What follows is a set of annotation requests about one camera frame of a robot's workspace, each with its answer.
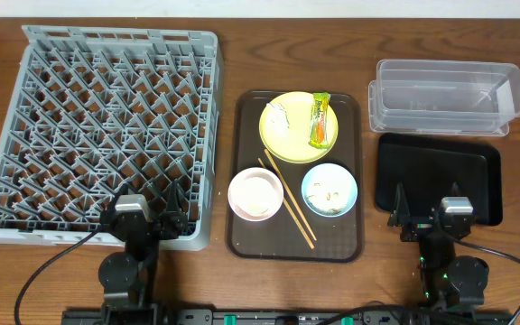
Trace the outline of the white cup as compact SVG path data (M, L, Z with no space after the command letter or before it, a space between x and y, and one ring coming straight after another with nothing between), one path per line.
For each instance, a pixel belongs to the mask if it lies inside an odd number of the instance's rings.
M269 181L252 177L240 182L237 187L237 205L252 216L265 214L276 202L277 196Z

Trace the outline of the green snack wrapper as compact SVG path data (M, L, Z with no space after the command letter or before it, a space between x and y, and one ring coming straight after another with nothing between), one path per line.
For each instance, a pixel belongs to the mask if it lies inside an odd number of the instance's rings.
M329 147L327 140L327 113L329 102L329 93L321 92L312 94L309 145L314 148L324 149Z

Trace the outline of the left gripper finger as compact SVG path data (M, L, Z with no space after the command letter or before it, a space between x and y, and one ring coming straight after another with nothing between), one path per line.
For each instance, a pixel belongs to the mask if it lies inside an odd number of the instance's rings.
M164 213L166 215L182 215L181 201L178 193L178 182L173 181L168 190L168 198L166 200L166 207Z
M115 209L138 209L138 194L132 190L127 184L123 184L115 196Z

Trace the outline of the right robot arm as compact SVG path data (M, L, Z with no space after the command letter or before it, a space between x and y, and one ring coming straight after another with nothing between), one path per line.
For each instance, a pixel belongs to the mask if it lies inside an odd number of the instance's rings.
M454 247L457 240L470 234L475 223L472 204L459 195L457 186L425 216L412 214L404 186L396 186L387 225L401 229L403 242L419 244L422 290L427 306L435 311L469 313L485 301L488 264L480 258L457 255Z

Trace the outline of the food scraps pile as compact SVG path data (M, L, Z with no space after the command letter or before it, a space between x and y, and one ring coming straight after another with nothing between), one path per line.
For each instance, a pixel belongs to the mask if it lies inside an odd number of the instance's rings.
M314 182L307 189L306 200L323 214L336 214L347 206L348 194L334 184Z

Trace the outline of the light blue bowl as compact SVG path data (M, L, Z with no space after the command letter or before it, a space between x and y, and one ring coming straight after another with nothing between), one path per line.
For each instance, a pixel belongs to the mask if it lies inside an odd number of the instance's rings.
M348 194L347 206L336 214L323 214L320 211L313 208L306 200L306 193L308 187L314 182L323 182L328 184L334 184L337 187L342 187ZM356 204L358 199L358 185L349 170L335 164L335 163L322 163L312 167L304 176L302 180L302 198L307 206L316 214L325 218L337 218L347 214L353 206Z

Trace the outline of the pink bowl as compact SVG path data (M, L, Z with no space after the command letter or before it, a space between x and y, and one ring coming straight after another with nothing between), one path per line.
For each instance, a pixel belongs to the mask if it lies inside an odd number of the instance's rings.
M230 208L240 218L264 221L282 206L283 185L273 172L265 168L247 168L232 179L227 198Z

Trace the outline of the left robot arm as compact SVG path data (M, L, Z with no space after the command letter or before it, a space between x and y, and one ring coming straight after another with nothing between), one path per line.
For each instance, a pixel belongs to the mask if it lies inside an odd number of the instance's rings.
M162 212L151 209L143 194L127 185L100 214L101 226L125 248L106 257L98 268L104 288L103 324L170 324L174 316L153 297L160 244L176 239L188 226L181 209L179 186L167 190Z

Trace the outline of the yellow round plate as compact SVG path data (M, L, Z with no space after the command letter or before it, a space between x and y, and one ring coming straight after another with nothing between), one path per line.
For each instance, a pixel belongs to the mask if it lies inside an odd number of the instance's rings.
M339 134L339 122L331 104L327 113L327 140L329 147L314 148L309 145L311 125L312 94L309 92L287 92L271 99L268 103L282 104L287 113L289 129L281 131L274 128L267 119L267 104L259 119L261 141L269 152L288 163L311 163L319 160L336 143Z

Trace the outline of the white tissue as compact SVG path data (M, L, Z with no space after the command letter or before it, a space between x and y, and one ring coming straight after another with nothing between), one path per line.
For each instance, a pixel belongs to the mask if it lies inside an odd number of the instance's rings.
M280 103L268 103L267 119L270 124L281 131L287 131L290 127L286 109Z

